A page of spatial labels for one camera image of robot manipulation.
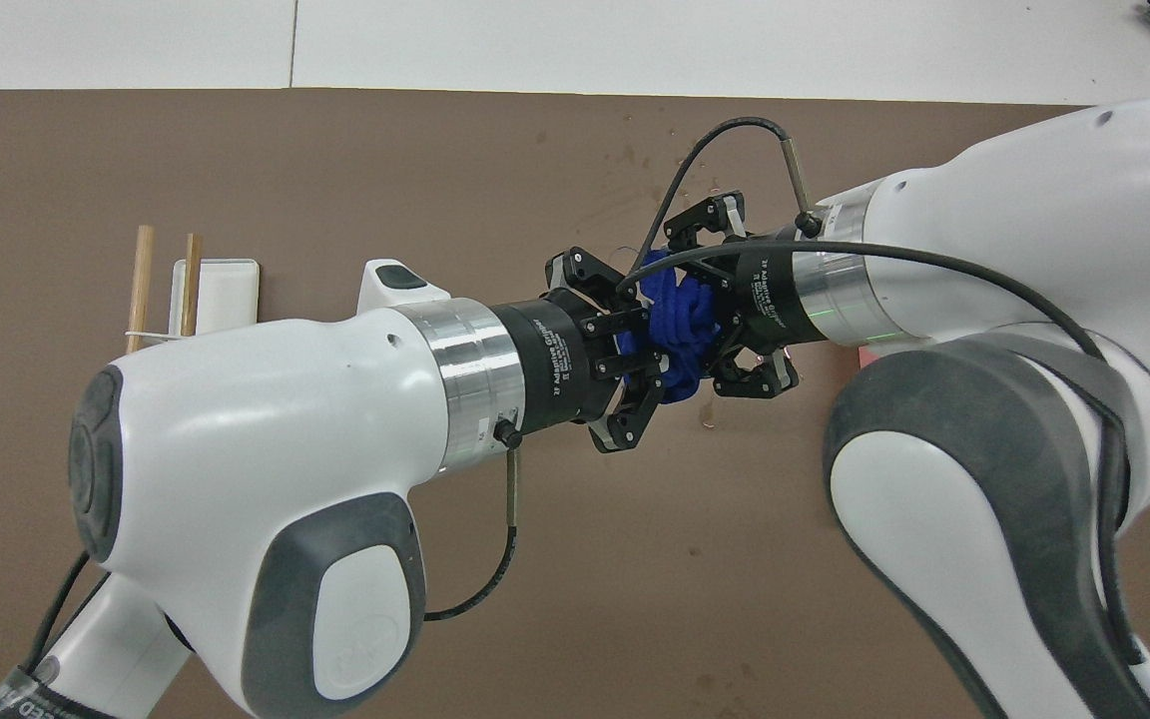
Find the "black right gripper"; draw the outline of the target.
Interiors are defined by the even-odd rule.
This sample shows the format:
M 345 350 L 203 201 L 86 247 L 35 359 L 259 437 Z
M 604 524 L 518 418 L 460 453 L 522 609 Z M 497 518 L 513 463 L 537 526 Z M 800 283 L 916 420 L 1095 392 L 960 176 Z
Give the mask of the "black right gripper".
M 796 288 L 793 252 L 764 250 L 785 240 L 779 234 L 747 237 L 743 192 L 711 196 L 665 223 L 670 252 L 698 248 L 702 231 L 722 234 L 726 246 L 739 247 L 734 259 L 734 309 L 741 318 L 741 345 L 716 349 L 711 378 L 715 392 L 724 397 L 772 399 L 798 387 L 800 375 L 787 346 L 813 341 L 813 323 L 805 313 Z M 741 367 L 736 359 L 747 347 L 761 362 Z

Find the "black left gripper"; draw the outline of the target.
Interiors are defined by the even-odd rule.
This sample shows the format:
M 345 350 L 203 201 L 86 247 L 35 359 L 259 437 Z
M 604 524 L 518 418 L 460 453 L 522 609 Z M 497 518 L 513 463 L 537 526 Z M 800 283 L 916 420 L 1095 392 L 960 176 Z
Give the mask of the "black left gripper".
M 529 435 L 558 423 L 589 422 L 599 453 L 634 449 L 665 395 L 662 352 L 621 355 L 613 334 L 590 337 L 593 322 L 646 322 L 624 275 L 589 251 L 572 247 L 549 259 L 540 299 L 494 305 L 523 368 L 526 399 L 518 428 Z M 619 404 L 610 399 L 622 384 Z

